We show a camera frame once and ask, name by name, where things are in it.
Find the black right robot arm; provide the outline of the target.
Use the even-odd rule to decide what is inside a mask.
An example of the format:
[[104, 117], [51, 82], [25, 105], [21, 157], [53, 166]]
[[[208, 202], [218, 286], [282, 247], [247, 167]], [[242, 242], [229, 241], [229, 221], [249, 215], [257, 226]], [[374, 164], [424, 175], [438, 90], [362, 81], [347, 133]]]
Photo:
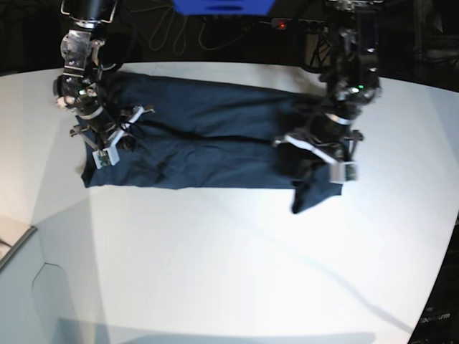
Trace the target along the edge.
[[130, 56], [138, 31], [131, 25], [132, 36], [120, 57], [105, 56], [106, 29], [119, 20], [129, 22], [131, 14], [123, 1], [63, 1], [60, 12], [70, 20], [69, 30], [60, 43], [64, 66], [54, 81], [55, 102], [70, 110], [77, 125], [70, 137], [79, 137], [96, 153], [110, 149], [133, 151], [138, 134], [134, 110], [117, 110], [107, 99], [103, 78], [117, 72]]

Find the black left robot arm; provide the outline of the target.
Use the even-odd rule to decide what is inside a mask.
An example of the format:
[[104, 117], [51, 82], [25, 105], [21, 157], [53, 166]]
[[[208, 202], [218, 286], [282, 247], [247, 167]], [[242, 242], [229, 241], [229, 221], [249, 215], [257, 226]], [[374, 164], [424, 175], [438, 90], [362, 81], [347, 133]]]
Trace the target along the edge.
[[309, 151], [336, 167], [356, 167], [364, 136], [352, 129], [363, 107], [379, 97], [377, 16], [381, 1], [324, 1], [329, 65], [321, 71], [326, 95], [307, 114], [306, 124], [274, 140]]

